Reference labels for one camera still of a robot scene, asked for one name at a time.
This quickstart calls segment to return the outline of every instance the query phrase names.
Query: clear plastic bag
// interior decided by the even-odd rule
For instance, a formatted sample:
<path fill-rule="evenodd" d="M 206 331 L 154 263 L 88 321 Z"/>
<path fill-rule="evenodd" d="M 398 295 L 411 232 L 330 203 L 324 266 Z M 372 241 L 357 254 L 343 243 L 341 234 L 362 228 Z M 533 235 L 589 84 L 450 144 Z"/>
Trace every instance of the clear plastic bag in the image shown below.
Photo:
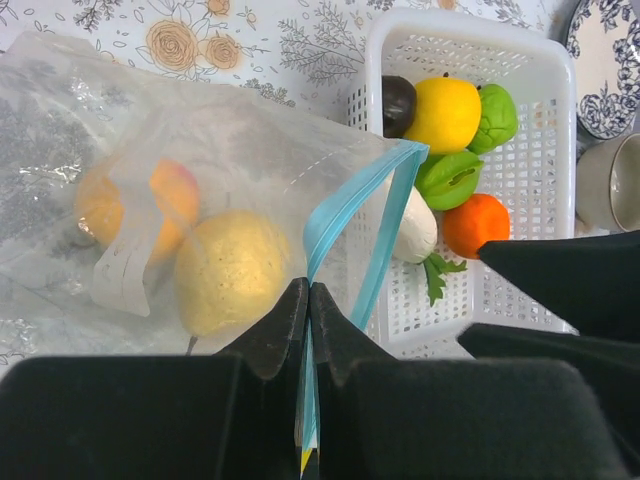
<path fill-rule="evenodd" d="M 377 314 L 424 147 L 33 33 L 0 104 L 0 353 L 211 353 L 305 275 Z"/>

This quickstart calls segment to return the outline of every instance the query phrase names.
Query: floral plate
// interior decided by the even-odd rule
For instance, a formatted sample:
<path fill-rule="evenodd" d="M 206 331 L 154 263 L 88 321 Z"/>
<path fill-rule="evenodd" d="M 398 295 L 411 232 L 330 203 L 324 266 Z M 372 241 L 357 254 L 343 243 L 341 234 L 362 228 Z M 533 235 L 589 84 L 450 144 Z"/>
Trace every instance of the floral plate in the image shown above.
<path fill-rule="evenodd" d="M 601 140 L 621 135 L 640 105 L 640 23 L 631 0 L 582 0 L 566 47 L 576 69 L 580 124 Z"/>

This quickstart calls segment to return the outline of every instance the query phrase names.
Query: tablecloth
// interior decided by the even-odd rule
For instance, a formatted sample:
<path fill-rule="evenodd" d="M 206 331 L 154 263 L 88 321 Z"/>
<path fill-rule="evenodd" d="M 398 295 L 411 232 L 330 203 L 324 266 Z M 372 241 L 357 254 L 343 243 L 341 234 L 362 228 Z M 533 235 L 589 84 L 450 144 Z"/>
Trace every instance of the tablecloth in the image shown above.
<path fill-rule="evenodd" d="M 254 88 L 278 103 L 339 120 L 349 82 L 363 68 L 367 32 L 385 10 L 444 8 L 560 40 L 577 3 L 0 0 L 0 49 L 6 50 L 25 30 L 85 38 L 111 61 L 170 78 Z M 0 343 L 0 376 L 21 358 L 22 353 Z"/>

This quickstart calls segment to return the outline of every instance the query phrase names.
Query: cup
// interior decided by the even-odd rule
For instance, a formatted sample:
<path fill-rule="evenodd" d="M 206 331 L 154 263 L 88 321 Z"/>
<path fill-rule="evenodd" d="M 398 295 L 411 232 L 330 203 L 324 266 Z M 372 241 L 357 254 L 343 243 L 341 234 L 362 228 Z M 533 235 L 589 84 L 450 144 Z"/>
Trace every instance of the cup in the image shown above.
<path fill-rule="evenodd" d="M 592 226 L 640 230 L 640 133 L 600 143 L 582 155 L 576 211 Z"/>

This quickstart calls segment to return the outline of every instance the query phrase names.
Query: basket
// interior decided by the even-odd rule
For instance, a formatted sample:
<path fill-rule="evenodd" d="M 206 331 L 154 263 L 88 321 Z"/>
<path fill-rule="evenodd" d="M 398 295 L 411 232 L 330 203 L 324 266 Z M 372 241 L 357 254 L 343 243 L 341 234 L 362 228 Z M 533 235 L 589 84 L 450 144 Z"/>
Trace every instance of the basket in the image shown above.
<path fill-rule="evenodd" d="M 383 74 L 415 84 L 445 72 L 475 84 L 499 83 L 519 108 L 515 138 L 482 156 L 478 188 L 509 209 L 512 238 L 572 237 L 575 88 L 571 60 L 560 44 L 470 15 L 392 9 L 372 26 L 366 68 L 351 84 L 345 123 L 381 135 Z M 437 251 L 457 260 L 442 241 Z M 446 280 L 444 298 L 430 307 L 423 268 L 394 259 L 387 275 L 389 314 L 370 322 L 369 336 L 399 358 L 459 357 L 466 352 L 455 336 L 470 322 L 570 330 L 481 262 L 469 262 L 466 272 Z"/>

